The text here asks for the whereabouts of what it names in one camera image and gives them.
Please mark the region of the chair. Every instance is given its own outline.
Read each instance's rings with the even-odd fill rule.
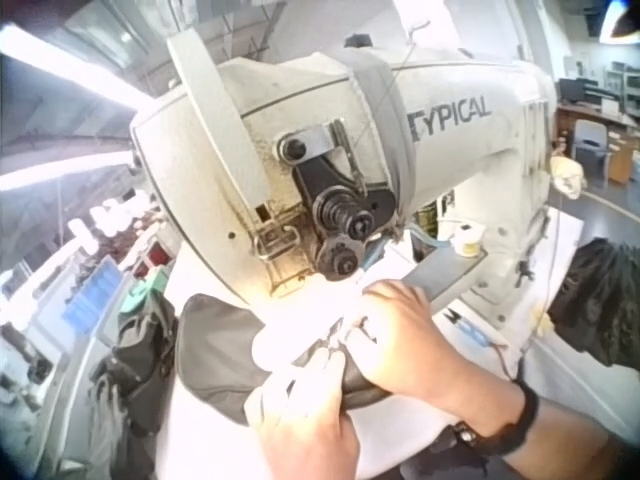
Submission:
[[[604,159],[603,178],[604,185],[607,187],[609,184],[609,161],[611,160],[607,126],[589,120],[577,120],[573,130],[573,148],[571,151],[571,158],[577,162],[576,154],[578,149],[588,151],[596,155],[598,159]]]

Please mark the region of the human hand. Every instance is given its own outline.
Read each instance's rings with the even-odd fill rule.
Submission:
[[[358,326],[345,343],[362,374],[385,390],[448,410],[455,385],[464,385],[472,365],[433,323],[421,289],[382,281],[365,289],[345,325]]]
[[[245,403],[274,480],[354,480],[360,443],[340,412],[345,357],[319,349],[299,370],[274,373]]]

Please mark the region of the typical logo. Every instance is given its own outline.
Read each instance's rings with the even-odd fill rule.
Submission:
[[[427,126],[429,136],[436,132],[444,132],[448,127],[458,126],[461,123],[469,123],[474,118],[484,118],[492,114],[487,109],[484,97],[463,98],[457,102],[443,103],[436,105],[429,114],[424,110],[410,113],[409,126],[413,141],[420,140],[422,129],[418,129],[419,119]]]

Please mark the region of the person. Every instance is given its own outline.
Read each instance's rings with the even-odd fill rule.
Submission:
[[[368,319],[346,338],[362,374],[394,394],[427,402],[483,437],[515,424],[523,390],[466,360],[431,320],[419,289],[384,281],[363,293],[354,319]],[[298,372],[277,372],[249,396],[245,412],[275,480],[353,480],[360,445],[340,412],[345,356],[318,350]],[[541,400],[524,444],[504,460],[530,480],[609,478],[623,443],[593,420]]]

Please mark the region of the black watch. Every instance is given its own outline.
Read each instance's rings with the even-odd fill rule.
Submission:
[[[478,453],[486,457],[504,456],[518,450],[526,441],[527,433],[533,425],[537,415],[540,399],[526,383],[516,380],[524,393],[524,410],[515,424],[505,425],[497,434],[491,437],[478,435],[466,423],[460,422],[453,429],[460,442],[466,443]]]

